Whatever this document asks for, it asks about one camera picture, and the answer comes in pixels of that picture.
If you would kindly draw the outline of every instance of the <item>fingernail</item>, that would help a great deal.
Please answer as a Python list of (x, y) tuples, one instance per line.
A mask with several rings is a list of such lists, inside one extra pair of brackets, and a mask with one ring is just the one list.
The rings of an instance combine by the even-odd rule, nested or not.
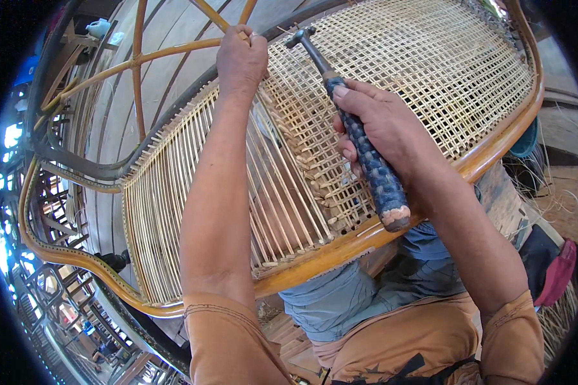
[(337, 97), (343, 97), (343, 96), (347, 95), (347, 92), (349, 92), (349, 89), (342, 87), (342, 86), (336, 86), (336, 87), (334, 87), (334, 91), (332, 91), (334, 96), (337, 96)]

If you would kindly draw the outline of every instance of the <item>red cloth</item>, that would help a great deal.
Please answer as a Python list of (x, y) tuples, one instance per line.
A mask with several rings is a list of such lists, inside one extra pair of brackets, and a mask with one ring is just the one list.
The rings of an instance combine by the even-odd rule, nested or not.
[(566, 239), (561, 253), (552, 261), (546, 271), (544, 289), (535, 300), (535, 306), (552, 306), (565, 292), (576, 266), (576, 243)]

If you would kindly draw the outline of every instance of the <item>rattan chair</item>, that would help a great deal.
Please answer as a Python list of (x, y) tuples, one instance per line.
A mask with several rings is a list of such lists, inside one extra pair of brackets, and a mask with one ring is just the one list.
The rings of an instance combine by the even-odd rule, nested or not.
[[(226, 27), (205, 2), (195, 3)], [(325, 9), (322, 4), (334, 3), (321, 2), (316, 11)], [(247, 2), (241, 21), (253, 6), (254, 1)], [(522, 135), (543, 97), (534, 37), (516, 0), (508, 10), (512, 29), (479, 1), (368, 0), (313, 22), (318, 32), (312, 40), (342, 76), (397, 92), (455, 169), (472, 182)], [(143, 11), (145, 1), (140, 1), (139, 23)], [(135, 36), (133, 53), (140, 54), (140, 28)], [(247, 130), (257, 297), (299, 285), (401, 235), (383, 229), (364, 182), (352, 176), (336, 152), (331, 127), (335, 109), (306, 51), (287, 50), (283, 39), (269, 45), (270, 77), (259, 87)], [(189, 49), (217, 45), (217, 40), (189, 43)], [(136, 65), (142, 57), (161, 56), (138, 56)], [(108, 74), (67, 90), (46, 111), (129, 66), (110, 68)], [(139, 119), (140, 84), (135, 81), (145, 148), (117, 184), (93, 184), (38, 155), (26, 175), (19, 210), (22, 237), (30, 249), (45, 261), (90, 270), (139, 311), (155, 317), (181, 315), (179, 230), (218, 97), (216, 81), (210, 80), (169, 124), (148, 133), (149, 143)], [(139, 291), (93, 255), (43, 243), (34, 235), (26, 213), (40, 167), (86, 187), (123, 193), (124, 230)], [(423, 219), (419, 207), (412, 212), (413, 224)]]

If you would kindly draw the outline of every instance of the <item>hammer handle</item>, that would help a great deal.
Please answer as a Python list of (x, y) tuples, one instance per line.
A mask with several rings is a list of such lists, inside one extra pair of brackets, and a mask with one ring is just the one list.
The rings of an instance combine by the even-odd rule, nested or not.
[[(335, 86), (347, 87), (345, 81), (339, 76), (324, 80), (324, 85), (332, 101), (334, 100), (332, 91)], [(370, 193), (375, 201), (375, 210), (381, 223), (389, 232), (397, 232), (408, 227), (411, 212), (398, 176), (370, 143), (360, 118), (341, 110), (335, 103), (334, 105), (357, 150), (357, 158), (368, 181)]]

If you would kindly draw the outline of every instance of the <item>person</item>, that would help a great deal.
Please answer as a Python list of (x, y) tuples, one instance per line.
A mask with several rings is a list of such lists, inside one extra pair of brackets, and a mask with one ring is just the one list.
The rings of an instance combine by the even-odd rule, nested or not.
[[(240, 39), (243, 31), (249, 41)], [(267, 41), (230, 27), (217, 53), (219, 96), (184, 207), (180, 267), (195, 384), (287, 384), (278, 346), (258, 324), (250, 268), (248, 111)], [(362, 119), (372, 144), (430, 219), (402, 239), (377, 284), (356, 262), (279, 293), (332, 384), (532, 384), (544, 342), (518, 252), (486, 216), (415, 114), (392, 92), (347, 80), (334, 102)], [(355, 147), (333, 127), (351, 169)], [(471, 322), (479, 309), (480, 341)]]

